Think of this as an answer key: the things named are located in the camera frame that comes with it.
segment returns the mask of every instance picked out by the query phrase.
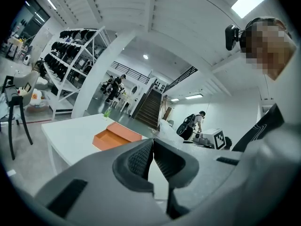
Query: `headset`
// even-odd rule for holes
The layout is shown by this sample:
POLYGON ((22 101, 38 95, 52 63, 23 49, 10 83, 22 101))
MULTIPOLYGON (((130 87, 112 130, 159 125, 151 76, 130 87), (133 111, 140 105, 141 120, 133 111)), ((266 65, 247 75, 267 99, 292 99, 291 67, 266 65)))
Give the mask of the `headset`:
POLYGON ((240 48, 243 53, 250 53, 250 49, 246 48, 246 38, 247 34, 251 36, 251 32, 253 30, 253 24, 257 22, 266 22, 267 25, 278 25, 280 26, 290 38, 292 36, 285 28, 284 24, 281 22, 277 24, 276 19, 273 17, 257 17, 251 20, 247 25, 246 28, 241 30, 239 27, 231 24, 225 29, 225 35, 226 35, 226 49, 227 50, 233 50, 236 43, 239 41, 240 48))
POLYGON ((260 22, 260 21, 266 21, 269 23, 274 22, 274 18, 262 18, 257 17, 251 20, 247 25, 246 28, 241 30, 238 26, 235 26, 233 24, 229 25, 225 29, 225 35, 226 35, 226 49, 227 50, 233 50, 236 43, 239 41, 240 48, 245 52, 246 49, 246 34, 248 32, 252 31, 252 25, 254 23, 260 22))

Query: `staircase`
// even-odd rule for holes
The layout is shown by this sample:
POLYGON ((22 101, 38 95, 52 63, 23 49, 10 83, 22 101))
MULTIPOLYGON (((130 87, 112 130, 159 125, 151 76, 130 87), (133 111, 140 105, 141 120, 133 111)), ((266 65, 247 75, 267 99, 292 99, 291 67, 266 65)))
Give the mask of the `staircase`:
POLYGON ((151 128, 156 129, 158 125, 161 96, 162 95, 160 93, 152 89, 137 113, 135 119, 143 122, 151 128))

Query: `white shelving unit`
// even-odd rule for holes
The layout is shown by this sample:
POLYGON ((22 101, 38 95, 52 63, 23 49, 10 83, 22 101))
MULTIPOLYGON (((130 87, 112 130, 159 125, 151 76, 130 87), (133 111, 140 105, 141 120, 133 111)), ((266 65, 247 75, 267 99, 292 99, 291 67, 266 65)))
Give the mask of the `white shelving unit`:
POLYGON ((59 43, 65 43, 65 44, 80 47, 79 52, 77 53, 77 55, 75 56, 75 58, 72 60, 72 62, 70 64, 64 62, 63 60, 61 60, 56 55, 50 53, 50 55, 53 58, 55 58, 57 61, 59 61, 60 63, 62 63, 64 66, 66 66, 68 68, 62 82, 61 82, 60 78, 57 78, 57 75, 54 74, 54 72, 50 69, 50 67, 47 65, 47 63, 44 63, 44 67, 45 67, 51 81, 53 82, 53 84, 58 89, 57 95, 54 95, 53 93, 51 93, 51 91, 47 92, 47 95, 50 99, 49 104, 50 104, 51 109, 53 110, 52 119, 55 118, 56 114, 72 113, 73 105, 68 100, 66 100, 66 98, 73 95, 74 93, 78 93, 80 89, 76 88, 72 83, 70 83, 67 80, 67 77, 68 77, 71 70, 74 70, 74 71, 78 72, 79 74, 87 77, 87 75, 85 73, 83 73, 82 71, 78 70, 77 68, 75 68, 73 66, 74 66, 75 62, 78 60, 78 58, 81 55, 84 56, 84 57, 91 58, 92 65, 94 65, 94 63, 96 61, 96 58, 94 56, 94 43, 95 43, 96 36, 97 35, 100 36, 100 39, 101 39, 102 43, 104 43, 106 45, 106 47, 108 47, 110 42, 111 42, 109 37, 106 35, 106 31, 105 31, 104 28, 105 27, 103 26, 102 28, 100 28, 98 30, 97 29, 67 29, 67 30, 65 30, 65 31, 89 30, 89 31, 95 31, 95 34, 93 34, 93 36, 84 45, 80 45, 80 44, 77 44, 77 43, 64 42, 64 41, 57 41, 59 43), (92 42, 92 48, 93 48, 93 53, 92 54, 87 49, 87 46, 91 42, 92 42), (62 96, 61 95, 62 90, 68 91, 68 92, 70 92, 70 94, 68 94, 67 96, 62 96))

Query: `white box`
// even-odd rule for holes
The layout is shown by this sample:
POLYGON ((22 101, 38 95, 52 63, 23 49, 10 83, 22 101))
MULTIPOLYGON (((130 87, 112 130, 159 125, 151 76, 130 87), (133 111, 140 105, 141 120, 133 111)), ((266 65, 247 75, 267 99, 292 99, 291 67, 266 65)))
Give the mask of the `white box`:
POLYGON ((214 145, 214 149, 221 150, 226 146, 226 140, 222 129, 212 128, 202 132, 203 138, 207 138, 214 145))

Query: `white column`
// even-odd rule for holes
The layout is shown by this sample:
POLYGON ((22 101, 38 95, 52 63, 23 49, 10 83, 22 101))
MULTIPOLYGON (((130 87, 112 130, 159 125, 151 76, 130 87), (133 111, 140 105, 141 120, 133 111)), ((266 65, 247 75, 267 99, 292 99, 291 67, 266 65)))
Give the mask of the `white column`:
POLYGON ((78 118, 84 115, 90 101, 95 93, 96 88, 102 81, 105 73, 116 57, 121 53, 122 49, 129 44, 136 36, 136 31, 126 31, 118 35, 118 37, 109 45, 109 47, 99 56, 93 65, 89 75, 83 83, 79 95, 75 101, 75 105, 71 114, 71 118, 78 118))

